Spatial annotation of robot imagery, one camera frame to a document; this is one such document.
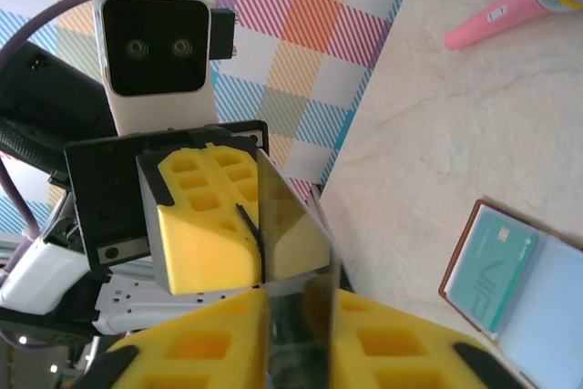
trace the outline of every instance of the marble surface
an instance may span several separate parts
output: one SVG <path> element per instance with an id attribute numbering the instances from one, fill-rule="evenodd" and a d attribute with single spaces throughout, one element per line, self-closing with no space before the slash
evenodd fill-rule
<path id="1" fill-rule="evenodd" d="M 437 288 L 477 199 L 583 238 L 583 15 L 447 51 L 493 1 L 404 0 L 322 197 L 360 293 L 467 333 Z"/>

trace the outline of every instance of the pink microphone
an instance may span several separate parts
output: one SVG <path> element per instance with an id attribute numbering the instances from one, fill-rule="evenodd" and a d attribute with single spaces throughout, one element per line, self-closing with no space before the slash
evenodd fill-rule
<path id="1" fill-rule="evenodd" d="M 445 47 L 461 49 L 532 18 L 571 11 L 559 0 L 497 0 L 445 36 Z"/>

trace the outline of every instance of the colorful plaid pattern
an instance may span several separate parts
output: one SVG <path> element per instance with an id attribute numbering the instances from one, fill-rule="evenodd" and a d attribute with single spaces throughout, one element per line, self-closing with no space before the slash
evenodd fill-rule
<path id="1" fill-rule="evenodd" d="M 0 0 L 0 45 L 55 1 Z M 217 1 L 240 12 L 238 55 L 212 63 L 221 120 L 267 121 L 272 155 L 296 187 L 324 183 L 402 0 Z M 94 33 L 82 5 L 33 40 L 99 78 Z"/>

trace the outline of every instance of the purple cable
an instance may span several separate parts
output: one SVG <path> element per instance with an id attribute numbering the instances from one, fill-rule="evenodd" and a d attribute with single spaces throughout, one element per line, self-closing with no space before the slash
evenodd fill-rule
<path id="1" fill-rule="evenodd" d="M 34 34 L 38 29 L 49 23 L 51 20 L 59 17 L 61 14 L 65 13 L 69 9 L 75 6 L 84 4 L 89 0 L 60 0 L 54 5 L 49 6 L 44 11 L 38 13 L 35 17 L 31 18 L 26 22 L 20 29 L 18 29 L 13 36 L 2 46 L 0 49 L 0 70 L 2 70 L 8 61 L 15 55 L 18 48 Z M 22 256 L 26 253 L 28 248 L 32 245 L 33 241 L 40 234 L 40 228 L 38 227 L 38 222 L 35 219 L 35 215 L 28 208 L 25 199 L 22 197 L 15 183 L 10 178 L 8 170 L 4 162 L 0 159 L 0 185 L 4 189 L 6 196 L 15 204 L 18 213 L 22 216 L 28 228 L 28 235 L 18 247 L 15 249 L 12 257 L 5 266 L 5 271 L 7 274 L 0 276 L 0 288 L 2 284 L 6 281 L 6 278 L 10 274 L 10 271 L 16 266 L 16 264 L 22 259 Z M 52 345 L 48 343 L 37 343 L 37 344 L 21 344 L 14 336 L 13 333 L 7 332 L 5 330 L 0 330 L 0 337 L 2 337 L 7 343 L 16 347 L 26 350 L 40 350 L 46 348 L 52 348 L 57 345 Z"/>

